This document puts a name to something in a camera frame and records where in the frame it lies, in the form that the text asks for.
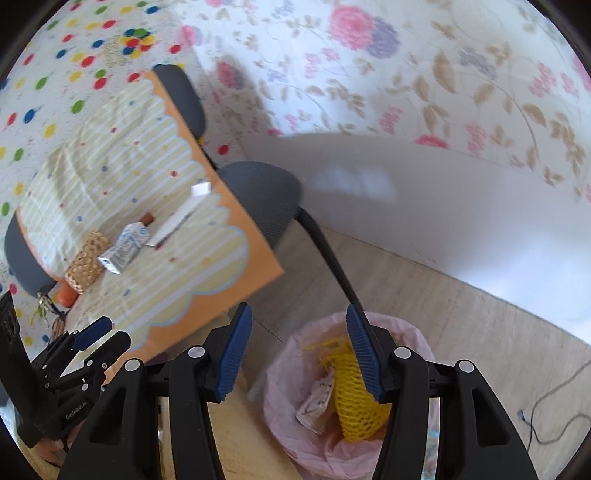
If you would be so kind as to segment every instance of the black cable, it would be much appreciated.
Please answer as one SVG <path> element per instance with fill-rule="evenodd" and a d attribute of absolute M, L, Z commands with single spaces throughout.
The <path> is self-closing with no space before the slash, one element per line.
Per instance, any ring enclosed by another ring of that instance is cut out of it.
<path fill-rule="evenodd" d="M 538 442 L 540 445 L 551 445 L 552 443 L 556 443 L 558 442 L 566 433 L 566 430 L 569 428 L 569 426 L 577 419 L 586 419 L 589 424 L 591 425 L 591 416 L 587 415 L 586 413 L 577 413 L 574 417 L 572 417 L 567 424 L 564 426 L 564 429 L 562 430 L 562 432 L 560 433 L 560 435 L 558 435 L 555 439 L 552 440 L 540 440 L 540 438 L 538 437 L 538 432 L 536 431 L 535 427 L 534 427 L 534 412 L 535 409 L 540 405 L 540 403 L 542 403 L 546 398 L 551 397 L 552 395 L 554 395 L 556 392 L 560 391 L 562 388 L 566 387 L 567 385 L 569 385 L 572 381 L 574 381 L 575 378 L 577 378 L 587 367 L 589 367 L 591 365 L 591 360 L 587 361 L 586 363 L 584 363 L 571 377 L 569 377 L 567 380 L 565 380 L 564 382 L 562 382 L 560 385 L 558 385 L 557 387 L 554 387 L 552 390 L 550 390 L 548 393 L 542 395 L 535 403 L 533 408 L 531 409 L 531 415 L 530 415 L 530 420 L 526 420 L 525 419 L 525 414 L 523 412 L 523 410 L 520 410 L 519 412 L 517 412 L 517 416 L 530 428 L 530 440 L 527 443 L 527 451 L 530 451 L 530 447 L 531 447 L 531 442 L 533 441 L 533 438 L 535 436 L 535 441 Z"/>

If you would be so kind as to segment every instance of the pink plastic bag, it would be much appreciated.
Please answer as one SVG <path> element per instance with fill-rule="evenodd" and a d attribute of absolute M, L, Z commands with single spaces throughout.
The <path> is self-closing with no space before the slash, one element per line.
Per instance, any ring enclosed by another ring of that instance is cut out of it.
<path fill-rule="evenodd" d="M 397 344 L 411 348 L 425 360 L 435 360 L 425 337 L 416 327 L 380 313 L 367 312 L 366 315 L 372 325 L 389 330 Z M 304 348 L 347 335 L 345 321 L 344 312 L 335 313 L 308 323 L 289 338 L 267 369 L 263 409 L 273 435 L 302 467 L 331 478 L 356 479 L 374 471 L 382 441 L 346 442 L 337 425 L 332 431 L 318 436 L 296 419 L 296 411 L 310 394 L 312 383 L 326 374 L 319 364 L 318 352 L 304 351 Z M 435 427 L 438 413 L 437 404 L 432 402 L 430 429 Z"/>

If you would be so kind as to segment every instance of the black chair leg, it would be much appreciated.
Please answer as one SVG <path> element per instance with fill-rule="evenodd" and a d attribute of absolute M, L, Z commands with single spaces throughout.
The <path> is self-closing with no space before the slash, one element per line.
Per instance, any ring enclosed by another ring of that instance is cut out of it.
<path fill-rule="evenodd" d="M 332 248 L 330 247 L 329 243 L 326 241 L 326 237 L 320 230 L 318 223 L 316 220 L 312 218 L 308 212 L 306 212 L 302 207 L 298 208 L 298 212 L 295 215 L 295 219 L 297 222 L 304 228 L 306 233 L 310 236 L 312 241 L 314 242 L 316 248 L 324 258 L 324 261 L 329 266 L 330 271 L 336 278 L 336 281 L 339 283 L 340 288 L 343 289 L 345 295 L 350 303 L 354 303 L 357 306 L 361 306 L 347 275 L 343 271 L 343 267 L 340 266 L 339 261 L 337 260 L 335 253 L 333 252 Z"/>

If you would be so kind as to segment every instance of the gray office chair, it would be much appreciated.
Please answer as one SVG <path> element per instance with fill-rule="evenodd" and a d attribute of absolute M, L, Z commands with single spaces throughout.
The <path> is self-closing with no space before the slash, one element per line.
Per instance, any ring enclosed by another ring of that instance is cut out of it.
<path fill-rule="evenodd" d="M 206 118 L 187 76 L 176 65 L 157 65 L 154 72 L 193 136 L 201 137 L 206 129 Z M 205 155 L 271 248 L 275 248 L 290 222 L 297 220 L 320 251 L 348 300 L 351 303 L 359 301 L 320 227 L 300 207 L 301 184 L 293 174 L 274 165 L 254 161 L 233 163 L 218 169 Z M 46 294 L 55 286 L 55 280 L 45 273 L 29 250 L 15 216 L 8 226 L 5 252 L 14 276 L 27 293 L 36 297 L 38 292 Z"/>

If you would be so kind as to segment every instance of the blue rubber fingertip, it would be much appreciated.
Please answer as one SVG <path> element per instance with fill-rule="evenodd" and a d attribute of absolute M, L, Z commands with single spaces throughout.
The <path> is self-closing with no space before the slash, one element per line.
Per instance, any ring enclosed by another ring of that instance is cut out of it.
<path fill-rule="evenodd" d="M 113 323 L 111 322 L 111 319 L 102 316 L 76 335 L 76 338 L 74 338 L 73 349 L 80 352 L 86 350 L 99 338 L 109 333 L 112 328 Z"/>
<path fill-rule="evenodd" d="M 238 370 L 240 369 L 251 331 L 252 309 L 249 305 L 245 305 L 234 325 L 234 330 L 230 334 L 226 349 L 219 361 L 217 385 L 214 390 L 218 401 L 223 401 L 226 395 L 234 389 L 234 383 L 238 376 Z"/>
<path fill-rule="evenodd" d="M 355 305 L 349 305 L 347 307 L 347 331 L 355 350 L 365 389 L 373 395 L 375 401 L 380 401 L 384 396 L 381 369 L 378 356 L 365 328 Z"/>

